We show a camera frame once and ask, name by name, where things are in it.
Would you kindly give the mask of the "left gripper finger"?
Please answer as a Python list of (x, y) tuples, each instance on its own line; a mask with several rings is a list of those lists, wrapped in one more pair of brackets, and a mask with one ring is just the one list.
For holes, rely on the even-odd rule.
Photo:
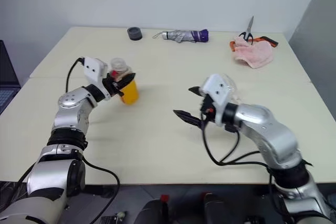
[(117, 88), (117, 89), (123, 89), (125, 88), (127, 85), (129, 85), (135, 78), (135, 73), (129, 73), (125, 76), (123, 76), (119, 81), (115, 81), (113, 83), (113, 85)]

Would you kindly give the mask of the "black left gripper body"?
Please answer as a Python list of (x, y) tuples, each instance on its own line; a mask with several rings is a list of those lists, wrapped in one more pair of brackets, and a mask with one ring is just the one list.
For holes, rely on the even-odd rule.
[(123, 88), (122, 81), (117, 82), (114, 77), (108, 74), (105, 78), (102, 79), (102, 84), (111, 97), (116, 94), (120, 97), (124, 96), (124, 93), (121, 91), (121, 89)]

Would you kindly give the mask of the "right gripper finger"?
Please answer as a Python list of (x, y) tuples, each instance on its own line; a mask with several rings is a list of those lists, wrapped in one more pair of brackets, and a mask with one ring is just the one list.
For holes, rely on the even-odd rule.
[(192, 92), (197, 96), (204, 96), (204, 92), (201, 90), (201, 87), (199, 86), (190, 87), (188, 88), (188, 91)]
[(202, 120), (192, 116), (189, 112), (183, 111), (183, 110), (173, 110), (174, 114), (178, 116), (182, 121), (196, 126), (196, 127), (202, 127)]

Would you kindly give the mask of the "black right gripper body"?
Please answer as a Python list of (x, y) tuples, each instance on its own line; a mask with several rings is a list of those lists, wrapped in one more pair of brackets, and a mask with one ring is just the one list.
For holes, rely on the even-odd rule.
[(216, 109), (213, 105), (213, 99), (206, 95), (200, 108), (200, 127), (206, 127), (209, 122), (215, 122)]

